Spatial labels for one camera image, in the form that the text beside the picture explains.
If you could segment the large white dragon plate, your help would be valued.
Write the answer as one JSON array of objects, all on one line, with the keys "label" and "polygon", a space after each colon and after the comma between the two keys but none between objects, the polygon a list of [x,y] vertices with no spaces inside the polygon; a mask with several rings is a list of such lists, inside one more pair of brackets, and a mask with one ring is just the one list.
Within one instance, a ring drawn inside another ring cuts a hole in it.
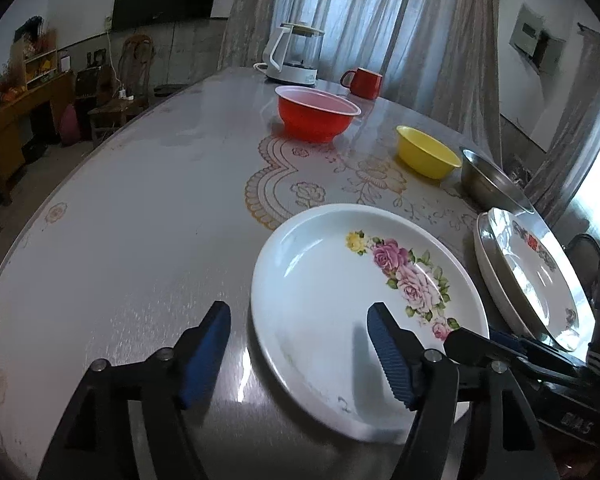
[{"label": "large white dragon plate", "polygon": [[532,230],[526,218],[493,208],[476,220],[478,267],[514,335],[583,356],[594,315],[574,271],[559,266],[564,253],[547,248],[552,239]]}]

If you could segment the white rose plate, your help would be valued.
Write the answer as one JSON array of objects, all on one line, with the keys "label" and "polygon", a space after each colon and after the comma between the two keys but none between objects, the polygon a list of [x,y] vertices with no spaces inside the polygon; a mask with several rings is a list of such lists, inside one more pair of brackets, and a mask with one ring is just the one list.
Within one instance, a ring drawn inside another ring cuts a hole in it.
[{"label": "white rose plate", "polygon": [[335,204],[296,214],[254,266],[254,331],[291,399],[346,437],[402,443],[414,414],[393,396],[368,336],[375,302],[426,348],[442,349],[458,328],[489,333],[477,289],[452,252],[379,208]]}]

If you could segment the stainless steel bowl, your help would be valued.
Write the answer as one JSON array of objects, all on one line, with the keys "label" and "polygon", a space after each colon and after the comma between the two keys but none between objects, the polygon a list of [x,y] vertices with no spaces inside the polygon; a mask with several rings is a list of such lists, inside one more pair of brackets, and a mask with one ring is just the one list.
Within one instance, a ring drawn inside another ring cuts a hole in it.
[{"label": "stainless steel bowl", "polygon": [[507,210],[512,214],[533,214],[532,203],[504,172],[478,153],[461,148],[460,182],[469,197],[488,211]]}]

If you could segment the yellow plastic bowl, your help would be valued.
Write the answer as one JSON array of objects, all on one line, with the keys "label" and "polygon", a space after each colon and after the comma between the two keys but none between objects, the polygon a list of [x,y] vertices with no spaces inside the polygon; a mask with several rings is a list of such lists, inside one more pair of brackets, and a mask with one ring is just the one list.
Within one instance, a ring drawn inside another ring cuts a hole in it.
[{"label": "yellow plastic bowl", "polygon": [[440,181],[462,166],[457,154],[427,133],[396,126],[396,134],[399,158],[423,177]]}]

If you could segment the lace pattern table mat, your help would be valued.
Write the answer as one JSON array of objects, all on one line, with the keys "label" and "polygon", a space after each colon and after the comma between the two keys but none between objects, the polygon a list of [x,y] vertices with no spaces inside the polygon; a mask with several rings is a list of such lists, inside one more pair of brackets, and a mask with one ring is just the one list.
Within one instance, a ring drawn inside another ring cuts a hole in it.
[{"label": "lace pattern table mat", "polygon": [[309,144],[268,136],[258,146],[263,168],[245,186],[250,214],[270,230],[301,211],[327,204],[385,209],[416,223],[457,257],[472,242],[477,211],[451,178],[426,179],[404,165],[396,149],[376,144]]}]

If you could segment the red plastic bowl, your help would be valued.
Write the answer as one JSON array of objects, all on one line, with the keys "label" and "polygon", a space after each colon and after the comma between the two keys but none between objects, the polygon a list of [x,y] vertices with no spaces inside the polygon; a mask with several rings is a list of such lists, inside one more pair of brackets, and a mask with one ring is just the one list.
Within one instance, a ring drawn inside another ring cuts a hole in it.
[{"label": "red plastic bowl", "polygon": [[332,142],[362,114],[356,104],[323,90],[278,86],[275,94],[285,133],[301,141]]}]

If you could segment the red mug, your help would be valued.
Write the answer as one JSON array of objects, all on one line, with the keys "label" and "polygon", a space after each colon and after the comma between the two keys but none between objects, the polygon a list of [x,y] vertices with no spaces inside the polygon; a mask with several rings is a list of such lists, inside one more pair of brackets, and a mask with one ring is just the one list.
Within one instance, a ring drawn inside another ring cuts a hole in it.
[{"label": "red mug", "polygon": [[373,101],[380,95],[382,78],[384,76],[381,74],[358,67],[355,70],[347,70],[341,76],[340,84],[354,96]]}]

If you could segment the wooden sideboard cabinet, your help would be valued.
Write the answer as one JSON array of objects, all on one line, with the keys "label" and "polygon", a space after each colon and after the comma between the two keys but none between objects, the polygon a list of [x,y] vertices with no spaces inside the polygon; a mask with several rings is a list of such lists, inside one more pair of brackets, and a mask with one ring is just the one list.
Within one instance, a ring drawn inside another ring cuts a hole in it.
[{"label": "wooden sideboard cabinet", "polygon": [[44,138],[60,141],[60,124],[67,107],[74,101],[74,75],[71,70],[44,82],[33,90],[0,105],[0,199],[4,205],[12,202],[9,181],[26,164],[22,147],[21,123],[38,108],[50,116],[50,126]]}]

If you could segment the grey window curtain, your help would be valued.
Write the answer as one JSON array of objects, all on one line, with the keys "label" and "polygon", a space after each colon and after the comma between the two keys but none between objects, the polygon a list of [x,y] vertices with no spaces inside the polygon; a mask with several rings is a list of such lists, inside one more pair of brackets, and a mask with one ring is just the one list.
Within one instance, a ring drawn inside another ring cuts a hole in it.
[{"label": "grey window curtain", "polygon": [[468,136],[502,159],[498,95],[500,0],[234,0],[219,66],[260,61],[283,22],[321,29],[318,66],[337,80],[350,68],[381,74],[384,98]]}]

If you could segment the white electric kettle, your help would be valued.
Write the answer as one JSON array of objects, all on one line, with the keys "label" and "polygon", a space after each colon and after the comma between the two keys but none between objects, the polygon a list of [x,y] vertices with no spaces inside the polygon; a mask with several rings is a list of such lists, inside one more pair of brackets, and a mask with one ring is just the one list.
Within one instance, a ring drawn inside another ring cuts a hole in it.
[{"label": "white electric kettle", "polygon": [[262,61],[253,68],[271,80],[312,87],[317,82],[323,39],[321,29],[283,22],[273,30]]}]

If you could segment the wooden chair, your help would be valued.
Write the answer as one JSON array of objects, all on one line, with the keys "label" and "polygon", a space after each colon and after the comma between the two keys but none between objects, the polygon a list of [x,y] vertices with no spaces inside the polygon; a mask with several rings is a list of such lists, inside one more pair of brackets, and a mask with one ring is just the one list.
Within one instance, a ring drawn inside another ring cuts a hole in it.
[{"label": "wooden chair", "polygon": [[149,76],[155,49],[148,35],[133,35],[122,46],[112,98],[88,112],[97,148],[149,106]]}]

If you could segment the small wooden shelf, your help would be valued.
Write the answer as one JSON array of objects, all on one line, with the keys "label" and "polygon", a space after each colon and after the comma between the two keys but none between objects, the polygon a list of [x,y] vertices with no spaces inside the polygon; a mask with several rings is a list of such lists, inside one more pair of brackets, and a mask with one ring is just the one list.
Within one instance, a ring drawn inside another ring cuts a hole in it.
[{"label": "small wooden shelf", "polygon": [[24,85],[32,89],[38,84],[48,81],[58,72],[58,54],[56,50],[31,56],[24,60]]}]

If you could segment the wall electrical panel box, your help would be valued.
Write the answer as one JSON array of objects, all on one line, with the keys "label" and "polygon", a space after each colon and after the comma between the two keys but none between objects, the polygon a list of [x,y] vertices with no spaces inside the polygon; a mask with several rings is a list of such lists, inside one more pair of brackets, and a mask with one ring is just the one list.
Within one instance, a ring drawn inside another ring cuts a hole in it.
[{"label": "wall electrical panel box", "polygon": [[553,36],[544,27],[544,18],[524,3],[521,5],[509,44],[541,73],[554,75],[558,70],[565,40]]}]

